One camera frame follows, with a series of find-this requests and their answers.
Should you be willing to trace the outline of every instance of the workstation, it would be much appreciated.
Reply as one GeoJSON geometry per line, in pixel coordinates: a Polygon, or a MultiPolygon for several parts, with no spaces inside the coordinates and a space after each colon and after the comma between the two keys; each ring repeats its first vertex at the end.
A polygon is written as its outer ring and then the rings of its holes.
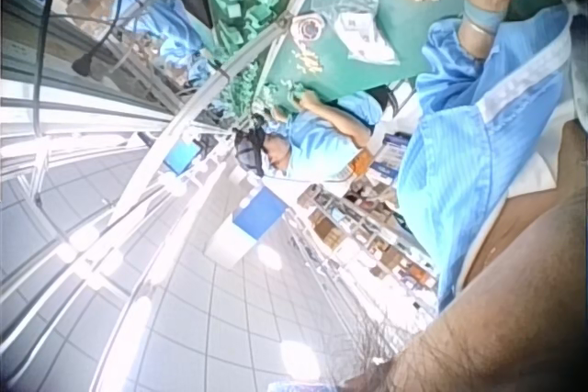
{"type": "Polygon", "coordinates": [[[377,390],[581,272],[585,0],[2,8],[6,390],[377,390]]]}

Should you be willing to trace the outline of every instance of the green workbench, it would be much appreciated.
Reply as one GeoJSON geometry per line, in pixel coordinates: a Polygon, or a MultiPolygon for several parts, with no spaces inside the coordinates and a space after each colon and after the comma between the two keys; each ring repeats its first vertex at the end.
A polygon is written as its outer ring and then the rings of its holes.
{"type": "MultiPolygon", "coordinates": [[[[541,7],[559,0],[513,0],[511,19],[527,18],[541,7]]],[[[463,0],[437,2],[413,0],[379,0],[377,22],[383,35],[396,51],[400,65],[382,66],[348,59],[347,48],[327,26],[319,40],[309,44],[323,67],[321,73],[303,73],[293,55],[297,50],[291,37],[286,38],[266,82],[280,86],[282,80],[301,82],[314,89],[323,99],[335,99],[355,91],[366,90],[395,80],[414,77],[429,66],[421,53],[427,30],[443,17],[452,17],[463,10],[463,0]]],[[[311,12],[311,0],[306,0],[301,14],[311,12]]],[[[285,96],[280,86],[279,94],[285,96]]]]}

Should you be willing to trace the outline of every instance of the blue uniform sleeve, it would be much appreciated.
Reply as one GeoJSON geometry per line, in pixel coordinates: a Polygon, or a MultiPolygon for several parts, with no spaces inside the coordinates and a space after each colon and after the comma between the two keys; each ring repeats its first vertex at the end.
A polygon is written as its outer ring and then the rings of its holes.
{"type": "Polygon", "coordinates": [[[460,20],[436,22],[429,30],[423,55],[431,64],[430,73],[416,79],[416,90],[423,115],[471,104],[470,88],[482,72],[482,64],[467,54],[459,44],[460,20]]]}
{"type": "Polygon", "coordinates": [[[315,181],[339,174],[359,153],[351,138],[333,127],[317,126],[299,147],[292,146],[289,176],[315,181]]]}

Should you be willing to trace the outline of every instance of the forearm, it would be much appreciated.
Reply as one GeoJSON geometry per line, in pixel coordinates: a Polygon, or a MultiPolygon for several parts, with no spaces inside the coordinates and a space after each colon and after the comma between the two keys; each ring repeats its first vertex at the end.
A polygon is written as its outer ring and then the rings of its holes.
{"type": "Polygon", "coordinates": [[[359,149],[368,145],[371,132],[352,115],[323,103],[313,104],[307,107],[307,110],[322,119],[326,119],[335,129],[349,137],[359,149]]]}
{"type": "Polygon", "coordinates": [[[485,390],[575,355],[585,318],[585,219],[584,194],[539,218],[409,343],[391,382],[485,390]]]}
{"type": "Polygon", "coordinates": [[[494,43],[494,36],[484,32],[463,17],[458,31],[459,44],[474,59],[485,60],[490,54],[494,43]]]}

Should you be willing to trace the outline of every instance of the worker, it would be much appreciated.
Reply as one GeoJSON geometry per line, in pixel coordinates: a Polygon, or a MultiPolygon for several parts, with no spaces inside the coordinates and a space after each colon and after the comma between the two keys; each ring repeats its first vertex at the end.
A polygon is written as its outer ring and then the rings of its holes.
{"type": "Polygon", "coordinates": [[[254,142],[238,139],[237,159],[245,170],[315,183],[333,178],[366,147],[387,105],[385,96],[366,92],[323,103],[311,90],[302,92],[296,104],[300,112],[289,117],[272,110],[276,129],[254,142]]]}
{"type": "Polygon", "coordinates": [[[416,81],[423,116],[397,191],[408,227],[440,271],[440,310],[568,89],[571,22],[585,6],[570,1],[506,23],[509,3],[466,0],[463,18],[434,23],[423,49],[432,70],[416,81]]]}

